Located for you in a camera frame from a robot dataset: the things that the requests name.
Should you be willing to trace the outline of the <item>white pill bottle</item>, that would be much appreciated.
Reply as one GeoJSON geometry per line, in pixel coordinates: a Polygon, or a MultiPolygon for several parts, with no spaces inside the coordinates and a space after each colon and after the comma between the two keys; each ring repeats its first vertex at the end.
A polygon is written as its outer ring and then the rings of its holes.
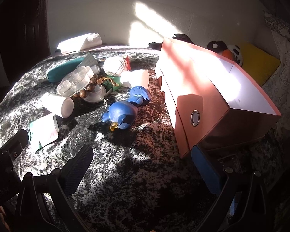
{"type": "Polygon", "coordinates": [[[41,102],[43,107],[61,118],[68,118],[74,110],[74,102],[71,98],[56,93],[45,93],[41,102]]]}

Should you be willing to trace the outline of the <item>blue toy figure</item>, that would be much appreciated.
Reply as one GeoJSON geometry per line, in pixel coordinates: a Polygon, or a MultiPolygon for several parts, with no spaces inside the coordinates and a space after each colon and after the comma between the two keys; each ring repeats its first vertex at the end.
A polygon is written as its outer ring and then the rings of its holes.
{"type": "Polygon", "coordinates": [[[150,103],[149,91],[143,86],[135,86],[130,89],[130,97],[126,101],[111,104],[102,115],[102,122],[110,122],[110,130],[128,129],[137,118],[138,107],[150,103]]]}

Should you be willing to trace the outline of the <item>clear flower compartment box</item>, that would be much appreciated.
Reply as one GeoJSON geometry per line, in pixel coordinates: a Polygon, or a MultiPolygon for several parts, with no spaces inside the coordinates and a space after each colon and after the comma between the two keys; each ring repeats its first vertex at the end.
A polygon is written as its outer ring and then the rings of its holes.
{"type": "Polygon", "coordinates": [[[89,66],[80,66],[63,78],[56,92],[63,97],[72,97],[90,83],[94,72],[89,66]]]}

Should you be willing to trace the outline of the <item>mint green tape measure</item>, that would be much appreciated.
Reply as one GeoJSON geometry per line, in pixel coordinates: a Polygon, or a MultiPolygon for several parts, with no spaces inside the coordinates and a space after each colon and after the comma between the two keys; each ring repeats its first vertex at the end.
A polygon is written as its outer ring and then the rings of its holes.
{"type": "Polygon", "coordinates": [[[104,77],[102,80],[102,85],[105,87],[106,92],[115,92],[119,88],[122,87],[122,84],[120,82],[120,77],[104,77]]]}

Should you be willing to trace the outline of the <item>white tube led bulb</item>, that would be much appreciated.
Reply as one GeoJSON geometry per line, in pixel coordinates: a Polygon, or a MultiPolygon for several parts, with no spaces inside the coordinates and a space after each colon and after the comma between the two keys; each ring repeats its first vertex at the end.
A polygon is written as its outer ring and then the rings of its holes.
{"type": "Polygon", "coordinates": [[[92,66],[90,66],[90,68],[94,74],[99,74],[99,73],[101,73],[101,70],[103,69],[103,65],[102,64],[93,64],[92,66]]]}

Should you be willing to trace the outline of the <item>patterned bed cover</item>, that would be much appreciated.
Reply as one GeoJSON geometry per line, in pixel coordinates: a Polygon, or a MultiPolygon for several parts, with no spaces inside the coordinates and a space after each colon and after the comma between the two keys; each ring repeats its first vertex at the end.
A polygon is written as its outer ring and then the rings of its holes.
{"type": "MultiPolygon", "coordinates": [[[[59,118],[59,138],[42,149],[26,147],[15,161],[19,175],[48,174],[62,167],[84,144],[93,162],[71,201],[96,231],[195,231],[215,200],[190,157],[181,158],[168,111],[155,76],[158,52],[95,51],[99,59],[125,53],[134,69],[148,69],[151,103],[128,130],[113,132],[101,121],[105,103],[75,102],[73,114],[59,118]]],[[[243,169],[261,172],[266,223],[245,231],[290,231],[290,135],[269,130],[238,150],[243,169]]]]}

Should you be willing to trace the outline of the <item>pink storage box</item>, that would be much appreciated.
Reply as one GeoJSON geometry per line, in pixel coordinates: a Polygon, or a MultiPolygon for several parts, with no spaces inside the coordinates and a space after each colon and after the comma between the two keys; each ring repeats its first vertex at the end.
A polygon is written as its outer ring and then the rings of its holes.
{"type": "Polygon", "coordinates": [[[174,41],[155,67],[179,154],[259,140],[281,117],[266,92],[238,64],[208,49],[174,41]]]}

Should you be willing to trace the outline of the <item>teal glasses case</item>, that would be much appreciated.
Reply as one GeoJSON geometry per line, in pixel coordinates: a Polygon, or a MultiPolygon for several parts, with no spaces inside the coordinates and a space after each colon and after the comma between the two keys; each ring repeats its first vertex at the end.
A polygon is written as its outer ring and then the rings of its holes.
{"type": "Polygon", "coordinates": [[[47,73],[48,81],[51,83],[60,82],[67,74],[74,71],[83,60],[84,58],[76,58],[51,69],[47,73]]]}

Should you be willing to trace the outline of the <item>white ribbed lamp shade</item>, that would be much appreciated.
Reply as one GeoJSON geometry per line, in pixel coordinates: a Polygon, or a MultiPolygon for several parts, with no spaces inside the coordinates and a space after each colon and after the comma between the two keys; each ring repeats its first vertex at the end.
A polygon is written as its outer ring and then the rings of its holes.
{"type": "Polygon", "coordinates": [[[149,85],[149,72],[147,70],[125,71],[121,74],[120,82],[124,87],[133,88],[142,86],[145,89],[149,85]]]}

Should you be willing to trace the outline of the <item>yellow pillow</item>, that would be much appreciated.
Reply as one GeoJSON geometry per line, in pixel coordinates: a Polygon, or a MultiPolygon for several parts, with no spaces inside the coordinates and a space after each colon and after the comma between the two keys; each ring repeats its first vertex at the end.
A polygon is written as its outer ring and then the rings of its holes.
{"type": "Polygon", "coordinates": [[[280,65],[280,60],[257,48],[253,44],[240,45],[243,58],[242,68],[263,86],[280,65]]]}

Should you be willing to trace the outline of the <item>panda plush toy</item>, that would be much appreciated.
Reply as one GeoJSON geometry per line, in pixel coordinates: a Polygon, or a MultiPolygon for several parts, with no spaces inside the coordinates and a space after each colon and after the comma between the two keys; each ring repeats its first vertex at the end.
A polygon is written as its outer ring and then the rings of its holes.
{"type": "Polygon", "coordinates": [[[231,61],[237,63],[240,67],[243,64],[243,57],[241,54],[241,50],[237,45],[226,45],[223,41],[210,41],[206,48],[211,50],[223,57],[230,59],[231,61]]]}

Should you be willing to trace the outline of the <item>red plastic cone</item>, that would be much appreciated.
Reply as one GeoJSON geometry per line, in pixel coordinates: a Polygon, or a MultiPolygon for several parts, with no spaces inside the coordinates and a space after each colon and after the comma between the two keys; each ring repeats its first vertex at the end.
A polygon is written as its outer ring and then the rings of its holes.
{"type": "Polygon", "coordinates": [[[131,70],[131,66],[130,66],[129,57],[128,57],[128,56],[124,57],[124,60],[125,60],[126,63],[127,63],[127,70],[130,71],[130,70],[131,70]]]}

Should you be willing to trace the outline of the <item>black cloth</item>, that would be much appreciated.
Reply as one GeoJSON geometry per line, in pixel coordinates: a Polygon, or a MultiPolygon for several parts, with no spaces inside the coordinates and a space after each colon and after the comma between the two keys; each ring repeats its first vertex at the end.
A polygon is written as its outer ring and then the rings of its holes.
{"type": "Polygon", "coordinates": [[[157,51],[161,51],[164,45],[166,45],[167,43],[174,42],[174,41],[182,41],[185,43],[194,44],[194,42],[186,34],[177,33],[177,34],[174,34],[172,38],[164,39],[162,43],[151,42],[148,44],[148,47],[157,51]]]}

